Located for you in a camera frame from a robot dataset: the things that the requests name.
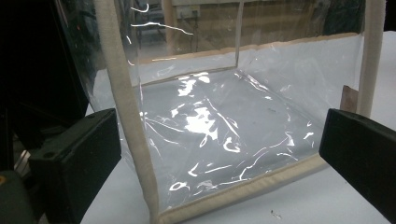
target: transparent plastic box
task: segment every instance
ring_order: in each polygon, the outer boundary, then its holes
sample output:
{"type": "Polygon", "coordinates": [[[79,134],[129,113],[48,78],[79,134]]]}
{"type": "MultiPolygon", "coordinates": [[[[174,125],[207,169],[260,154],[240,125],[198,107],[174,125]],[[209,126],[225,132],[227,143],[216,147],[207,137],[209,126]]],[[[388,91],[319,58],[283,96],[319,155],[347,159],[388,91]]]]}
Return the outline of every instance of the transparent plastic box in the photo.
{"type": "Polygon", "coordinates": [[[360,83],[358,110],[370,110],[379,2],[56,1],[93,109],[118,110],[152,223],[322,167],[324,121],[343,87],[360,83]]]}

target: wrinkled plastic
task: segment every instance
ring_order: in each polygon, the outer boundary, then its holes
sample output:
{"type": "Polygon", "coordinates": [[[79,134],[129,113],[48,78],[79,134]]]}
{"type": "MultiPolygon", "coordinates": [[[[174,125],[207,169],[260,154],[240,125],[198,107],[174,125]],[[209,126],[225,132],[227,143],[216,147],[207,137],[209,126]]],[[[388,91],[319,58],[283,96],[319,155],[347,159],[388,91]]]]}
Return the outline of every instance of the wrinkled plastic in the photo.
{"type": "MultiPolygon", "coordinates": [[[[162,212],[316,154],[359,73],[363,1],[117,2],[162,212]]],[[[61,15],[72,49],[83,33],[61,15]]],[[[92,66],[100,41],[83,43],[93,108],[113,107],[105,67],[92,66]]]]}

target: clear plastic sheet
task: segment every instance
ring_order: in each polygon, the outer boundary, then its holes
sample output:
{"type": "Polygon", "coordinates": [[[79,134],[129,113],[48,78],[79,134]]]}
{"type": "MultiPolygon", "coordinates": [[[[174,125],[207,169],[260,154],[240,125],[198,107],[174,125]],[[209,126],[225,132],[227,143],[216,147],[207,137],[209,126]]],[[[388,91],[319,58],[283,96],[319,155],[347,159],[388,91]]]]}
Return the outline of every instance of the clear plastic sheet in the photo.
{"type": "MultiPolygon", "coordinates": [[[[92,107],[115,106],[92,2],[57,2],[92,107]]],[[[316,154],[360,71],[364,1],[115,2],[160,212],[316,154]]]]}

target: white surface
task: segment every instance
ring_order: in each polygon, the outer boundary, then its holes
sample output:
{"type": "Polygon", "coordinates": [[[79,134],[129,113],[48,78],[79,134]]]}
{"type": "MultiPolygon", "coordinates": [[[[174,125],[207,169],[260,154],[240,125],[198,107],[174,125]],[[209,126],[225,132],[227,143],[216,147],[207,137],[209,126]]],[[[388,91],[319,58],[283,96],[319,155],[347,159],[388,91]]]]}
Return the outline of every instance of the white surface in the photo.
{"type": "MultiPolygon", "coordinates": [[[[384,34],[372,119],[396,130],[396,34],[384,34]]],[[[82,223],[149,223],[137,178],[119,162],[82,223]]],[[[333,168],[185,223],[388,223],[333,168]]]]}

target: white table surface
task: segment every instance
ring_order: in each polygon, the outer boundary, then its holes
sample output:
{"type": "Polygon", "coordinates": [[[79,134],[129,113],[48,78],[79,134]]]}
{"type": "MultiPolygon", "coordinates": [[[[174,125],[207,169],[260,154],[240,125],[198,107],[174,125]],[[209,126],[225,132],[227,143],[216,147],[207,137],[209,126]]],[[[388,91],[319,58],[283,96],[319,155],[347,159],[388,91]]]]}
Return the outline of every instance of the white table surface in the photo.
{"type": "MultiPolygon", "coordinates": [[[[372,119],[396,130],[396,33],[386,32],[372,119]]],[[[135,173],[115,167],[82,222],[149,224],[135,173]]],[[[262,196],[183,223],[389,223],[333,168],[328,167],[262,196]]]]}

